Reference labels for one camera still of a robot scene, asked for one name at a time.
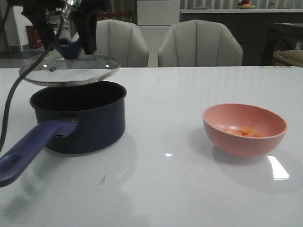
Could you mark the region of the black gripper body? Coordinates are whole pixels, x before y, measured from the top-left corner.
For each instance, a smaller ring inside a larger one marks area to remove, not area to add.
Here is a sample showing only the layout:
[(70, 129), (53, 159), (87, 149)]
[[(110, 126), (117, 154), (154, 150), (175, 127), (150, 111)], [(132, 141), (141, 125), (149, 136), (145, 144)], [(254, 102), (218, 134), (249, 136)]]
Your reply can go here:
[(61, 10), (63, 14), (96, 13), (106, 10), (105, 0), (8, 0), (7, 8), (22, 7), (26, 14), (46, 14)]

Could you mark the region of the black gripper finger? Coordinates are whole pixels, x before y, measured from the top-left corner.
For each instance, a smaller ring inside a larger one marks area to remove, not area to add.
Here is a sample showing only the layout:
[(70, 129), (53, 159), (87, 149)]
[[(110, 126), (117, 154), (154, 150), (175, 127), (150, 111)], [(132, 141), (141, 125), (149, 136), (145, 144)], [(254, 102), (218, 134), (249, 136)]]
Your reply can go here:
[(47, 50), (55, 39), (53, 25), (47, 21), (46, 9), (23, 9), (21, 13), (34, 26), (41, 38), (44, 49)]
[(98, 19), (97, 7), (78, 8), (73, 12), (73, 22), (85, 54), (93, 54), (97, 49), (96, 27)]

